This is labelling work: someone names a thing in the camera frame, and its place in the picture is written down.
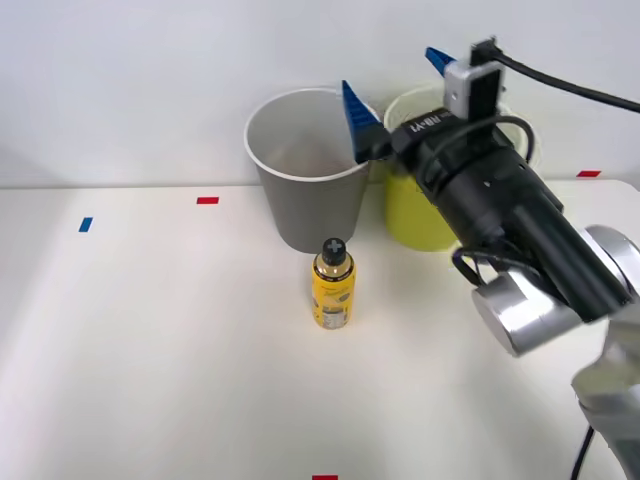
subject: black cable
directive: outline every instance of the black cable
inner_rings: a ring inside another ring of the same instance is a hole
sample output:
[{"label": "black cable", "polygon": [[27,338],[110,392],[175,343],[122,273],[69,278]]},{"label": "black cable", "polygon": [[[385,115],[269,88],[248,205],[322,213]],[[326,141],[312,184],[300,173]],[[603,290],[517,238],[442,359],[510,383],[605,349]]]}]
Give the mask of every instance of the black cable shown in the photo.
[{"label": "black cable", "polygon": [[520,63],[513,58],[508,57],[497,47],[491,49],[490,56],[494,60],[502,63],[504,66],[509,67],[510,69],[515,70],[522,75],[537,80],[538,82],[544,83],[545,85],[548,85],[550,87],[558,88],[560,90],[564,90],[565,92],[588,98],[589,100],[594,100],[606,105],[611,105],[612,107],[622,108],[631,112],[640,113],[640,103],[616,97],[615,95],[609,95],[608,93],[599,92],[591,88],[581,87],[580,85],[566,82],[564,80],[560,80],[559,78],[552,77],[551,75],[547,75],[546,73],[534,70],[533,68],[526,66],[524,63]]},{"label": "black cable", "polygon": [[584,441],[582,442],[582,447],[580,448],[580,453],[578,453],[578,458],[576,458],[576,463],[573,465],[573,471],[571,472],[571,480],[578,480],[580,476],[580,469],[582,468],[582,464],[584,463],[584,457],[587,455],[587,450],[589,450],[589,445],[591,445],[591,440],[593,439],[593,427],[589,425],[587,429],[587,434],[584,436]]},{"label": "black cable", "polygon": [[467,279],[469,283],[479,287],[480,285],[484,285],[484,280],[480,276],[479,269],[474,271],[467,262],[464,261],[464,257],[470,258],[476,265],[476,269],[478,268],[478,263],[486,263],[491,265],[493,263],[499,263],[505,265],[507,267],[517,268],[518,270],[523,270],[525,272],[531,273],[538,278],[542,278],[541,273],[531,265],[528,260],[521,256],[516,256],[507,253],[496,253],[486,248],[481,247],[460,247],[453,255],[451,255],[451,263],[456,267],[456,269],[462,274],[464,278]]},{"label": "black cable", "polygon": [[482,120],[478,120],[477,122],[470,123],[458,130],[454,131],[450,136],[448,136],[445,140],[443,140],[434,150],[431,152],[426,159],[422,161],[422,163],[418,166],[416,171],[416,179],[418,182],[424,182],[425,173],[432,158],[438,158],[438,156],[445,151],[447,148],[451,147],[455,142],[460,140],[462,137],[475,132],[481,128],[488,127],[490,125],[498,125],[500,123],[509,123],[512,125],[516,125],[524,130],[527,134],[527,154],[525,156],[525,161],[529,163],[531,161],[531,157],[533,156],[533,149],[535,147],[535,134],[533,133],[533,129],[531,125],[529,125],[525,120],[519,117],[514,117],[512,115],[496,115],[494,117],[484,118]]}]

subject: yellow bottle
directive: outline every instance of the yellow bottle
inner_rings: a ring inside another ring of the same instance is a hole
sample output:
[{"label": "yellow bottle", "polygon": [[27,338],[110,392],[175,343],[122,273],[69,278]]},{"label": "yellow bottle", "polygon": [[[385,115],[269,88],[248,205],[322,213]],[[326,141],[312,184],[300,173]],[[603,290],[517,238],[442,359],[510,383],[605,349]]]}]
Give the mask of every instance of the yellow bottle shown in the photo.
[{"label": "yellow bottle", "polygon": [[313,260],[313,318],[328,330],[344,327],[351,318],[356,264],[339,238],[324,242]]}]

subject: black bottle cap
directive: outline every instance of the black bottle cap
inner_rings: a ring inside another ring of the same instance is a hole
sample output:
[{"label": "black bottle cap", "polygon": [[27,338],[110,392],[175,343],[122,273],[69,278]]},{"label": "black bottle cap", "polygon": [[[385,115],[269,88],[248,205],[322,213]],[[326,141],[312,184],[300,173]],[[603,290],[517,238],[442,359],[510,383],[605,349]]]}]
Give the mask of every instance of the black bottle cap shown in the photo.
[{"label": "black bottle cap", "polygon": [[347,246],[339,238],[325,240],[322,245],[322,260],[331,267],[341,265],[347,258]]}]

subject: paper cup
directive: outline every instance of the paper cup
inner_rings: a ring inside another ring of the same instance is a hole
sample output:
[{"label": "paper cup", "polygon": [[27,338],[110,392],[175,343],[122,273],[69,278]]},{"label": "paper cup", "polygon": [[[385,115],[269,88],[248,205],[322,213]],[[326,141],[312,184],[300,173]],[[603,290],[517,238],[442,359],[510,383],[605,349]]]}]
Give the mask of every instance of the paper cup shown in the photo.
[{"label": "paper cup", "polygon": [[369,166],[353,159],[341,93],[307,88],[269,100],[247,122],[244,143],[289,246],[318,253],[327,238],[352,237]]}]

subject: bottle label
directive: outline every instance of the bottle label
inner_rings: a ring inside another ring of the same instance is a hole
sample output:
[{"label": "bottle label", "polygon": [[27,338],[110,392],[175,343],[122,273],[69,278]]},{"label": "bottle label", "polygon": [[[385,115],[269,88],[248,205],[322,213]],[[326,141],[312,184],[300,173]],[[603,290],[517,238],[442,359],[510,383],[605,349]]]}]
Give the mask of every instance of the bottle label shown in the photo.
[{"label": "bottle label", "polygon": [[339,281],[328,281],[313,271],[313,317],[318,325],[329,330],[344,327],[351,318],[353,291],[356,282],[355,265],[350,275]]}]

